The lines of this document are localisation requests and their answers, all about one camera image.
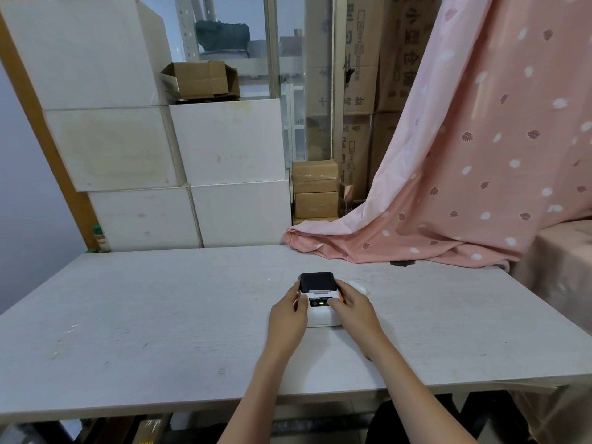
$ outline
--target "white box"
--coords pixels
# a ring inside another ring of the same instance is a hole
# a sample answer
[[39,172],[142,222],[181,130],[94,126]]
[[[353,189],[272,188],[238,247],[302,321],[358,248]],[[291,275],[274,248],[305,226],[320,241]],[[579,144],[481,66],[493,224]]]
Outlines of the white box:
[[189,185],[285,178],[279,99],[171,106]]
[[205,247],[280,245],[292,226],[287,180],[192,186]]
[[47,111],[45,116],[79,192],[186,182],[168,106]]
[[0,0],[43,109],[166,105],[165,23],[137,0]]
[[89,193],[113,251],[202,247],[189,187]]

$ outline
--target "white tabletop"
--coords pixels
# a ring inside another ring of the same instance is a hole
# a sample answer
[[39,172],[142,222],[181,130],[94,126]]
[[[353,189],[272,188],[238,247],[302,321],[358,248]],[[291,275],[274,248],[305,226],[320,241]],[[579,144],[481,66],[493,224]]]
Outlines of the white tabletop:
[[[592,374],[592,337],[497,268],[354,265],[287,246],[85,254],[0,316],[0,419],[240,398],[271,305],[313,271],[365,286],[387,334],[429,386],[560,384]],[[280,395],[382,388],[347,333],[322,327],[307,329]]]

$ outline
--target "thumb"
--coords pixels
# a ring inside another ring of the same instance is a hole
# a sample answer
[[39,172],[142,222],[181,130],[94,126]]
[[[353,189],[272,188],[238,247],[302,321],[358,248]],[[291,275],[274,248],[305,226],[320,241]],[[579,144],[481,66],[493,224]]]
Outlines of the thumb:
[[335,313],[337,313],[337,316],[340,318],[343,318],[343,316],[347,314],[346,311],[349,309],[349,307],[346,306],[341,300],[337,298],[331,298],[327,303],[332,309],[335,310]]
[[307,316],[308,310],[308,296],[304,293],[300,295],[300,299],[298,300],[298,308],[296,309],[296,313],[300,315]]

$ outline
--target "brown wooden trim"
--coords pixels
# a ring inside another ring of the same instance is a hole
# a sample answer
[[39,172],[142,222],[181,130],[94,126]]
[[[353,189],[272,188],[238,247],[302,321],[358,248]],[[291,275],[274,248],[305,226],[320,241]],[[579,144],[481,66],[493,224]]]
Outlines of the brown wooden trim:
[[56,144],[49,132],[49,127],[43,116],[41,103],[37,98],[37,94],[33,89],[31,80],[25,70],[23,61],[19,56],[17,47],[12,41],[12,37],[8,32],[8,27],[4,21],[2,13],[0,13],[0,60],[4,65],[4,69],[8,74],[8,78],[12,83],[12,87],[17,94],[18,100],[23,106],[25,115],[33,128],[33,132],[39,141],[39,145],[45,154],[47,163],[49,164],[53,176],[57,181],[58,186],[62,190],[66,203],[70,208],[70,212],[74,217],[80,234],[84,239],[88,248],[98,249],[97,241],[93,233],[93,225],[97,224],[97,216],[88,199],[86,193],[78,193],[74,190],[70,176],[66,171],[66,167],[62,161],[62,157],[57,151]]

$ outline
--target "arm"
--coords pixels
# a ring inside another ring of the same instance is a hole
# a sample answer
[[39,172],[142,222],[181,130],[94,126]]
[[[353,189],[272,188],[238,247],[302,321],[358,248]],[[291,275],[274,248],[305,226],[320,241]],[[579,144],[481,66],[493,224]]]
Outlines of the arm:
[[329,300],[362,353],[379,370],[411,444],[476,444],[437,401],[383,332],[370,300],[337,281],[344,302]]
[[300,282],[271,308],[267,341],[245,396],[232,415],[218,444],[258,444],[269,442],[271,422],[279,384],[292,354],[300,344],[307,324],[308,302],[301,295],[297,310]]

